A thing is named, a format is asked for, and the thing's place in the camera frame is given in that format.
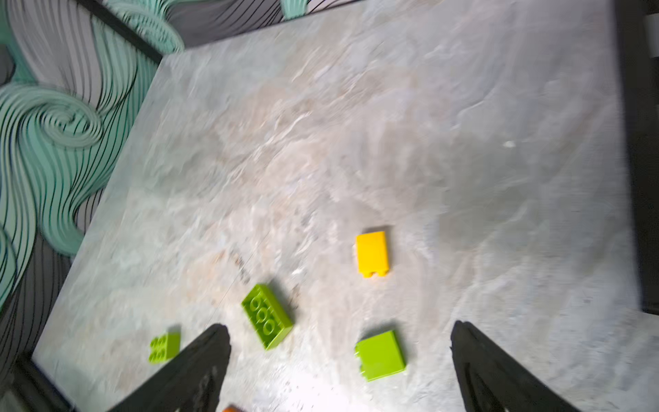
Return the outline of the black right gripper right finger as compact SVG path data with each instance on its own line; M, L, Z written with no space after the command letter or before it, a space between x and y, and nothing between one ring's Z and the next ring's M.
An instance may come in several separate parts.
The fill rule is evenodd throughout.
M467 411L575 411L470 322L451 332L456 377Z

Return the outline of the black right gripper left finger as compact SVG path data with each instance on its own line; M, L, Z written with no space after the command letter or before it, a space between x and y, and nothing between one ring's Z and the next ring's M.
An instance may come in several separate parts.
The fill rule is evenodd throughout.
M215 411L231 355L228 328L213 324L113 411Z

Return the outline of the green square lego brick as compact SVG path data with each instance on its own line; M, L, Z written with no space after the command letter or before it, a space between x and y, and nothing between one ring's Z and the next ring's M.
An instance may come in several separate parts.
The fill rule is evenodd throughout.
M355 345L355 356L360 360L360 374L367 382L390 377L406 369L394 331L359 341Z

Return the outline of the long green lego brick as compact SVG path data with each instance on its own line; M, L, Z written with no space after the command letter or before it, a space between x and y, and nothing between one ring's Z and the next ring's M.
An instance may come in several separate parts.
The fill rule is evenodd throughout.
M255 285L241 306L266 351L276 348L293 329L292 319L266 284Z

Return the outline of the yellow lego brick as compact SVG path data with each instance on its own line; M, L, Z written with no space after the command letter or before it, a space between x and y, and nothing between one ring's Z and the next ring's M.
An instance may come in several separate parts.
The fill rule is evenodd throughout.
M390 271L386 232L364 233L356 237L358 270L365 278L387 276Z

